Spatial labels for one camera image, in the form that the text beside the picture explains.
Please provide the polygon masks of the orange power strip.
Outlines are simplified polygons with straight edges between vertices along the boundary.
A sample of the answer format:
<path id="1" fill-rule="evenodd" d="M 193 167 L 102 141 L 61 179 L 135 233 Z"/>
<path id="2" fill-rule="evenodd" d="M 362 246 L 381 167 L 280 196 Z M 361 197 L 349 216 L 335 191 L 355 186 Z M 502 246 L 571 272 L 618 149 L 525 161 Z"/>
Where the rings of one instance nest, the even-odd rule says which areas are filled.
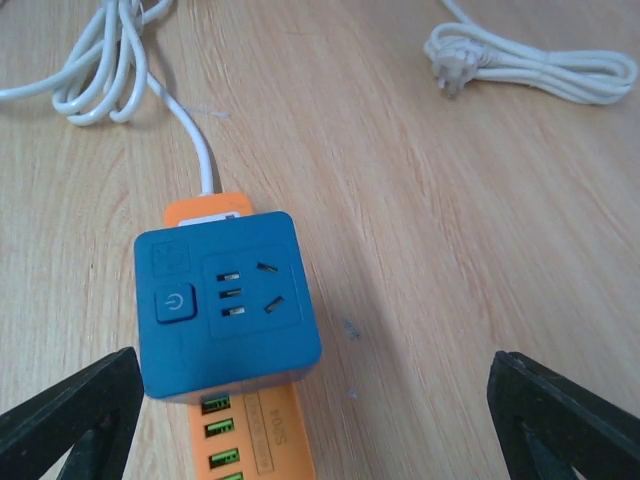
<path id="1" fill-rule="evenodd" d="M 207 195 L 169 206 L 163 229 L 255 214 L 242 193 Z M 298 380 L 183 403 L 197 477 L 313 478 L 315 468 L 295 388 Z"/>

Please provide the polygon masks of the dark blue cube socket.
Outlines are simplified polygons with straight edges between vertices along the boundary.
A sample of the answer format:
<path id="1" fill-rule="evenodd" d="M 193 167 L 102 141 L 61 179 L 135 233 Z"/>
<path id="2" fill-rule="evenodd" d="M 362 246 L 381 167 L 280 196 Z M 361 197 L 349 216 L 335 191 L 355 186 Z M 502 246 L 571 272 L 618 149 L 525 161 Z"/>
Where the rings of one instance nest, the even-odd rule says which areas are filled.
<path id="1" fill-rule="evenodd" d="M 274 211 L 134 242 L 145 393 L 197 403 L 296 381 L 321 338 L 292 218 Z"/>

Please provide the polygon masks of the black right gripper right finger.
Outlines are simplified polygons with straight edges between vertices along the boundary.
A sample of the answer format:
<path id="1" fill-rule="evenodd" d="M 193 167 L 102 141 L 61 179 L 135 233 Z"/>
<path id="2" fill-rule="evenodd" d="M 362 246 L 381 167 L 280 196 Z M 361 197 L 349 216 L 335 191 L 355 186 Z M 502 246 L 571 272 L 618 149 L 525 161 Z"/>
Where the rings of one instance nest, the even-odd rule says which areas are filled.
<path id="1" fill-rule="evenodd" d="M 639 419 L 520 352 L 495 354 L 487 402 L 512 479 L 639 477 Z"/>

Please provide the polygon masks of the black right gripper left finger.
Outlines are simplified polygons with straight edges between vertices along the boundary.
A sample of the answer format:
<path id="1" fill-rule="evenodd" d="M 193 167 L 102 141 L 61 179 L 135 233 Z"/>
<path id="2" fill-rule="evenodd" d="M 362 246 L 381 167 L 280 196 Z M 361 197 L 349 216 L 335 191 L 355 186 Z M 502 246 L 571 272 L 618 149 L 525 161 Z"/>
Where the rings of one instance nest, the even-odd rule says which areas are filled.
<path id="1" fill-rule="evenodd" d="M 1 477 L 120 479 L 144 396 L 136 352 L 113 352 L 1 415 Z"/>

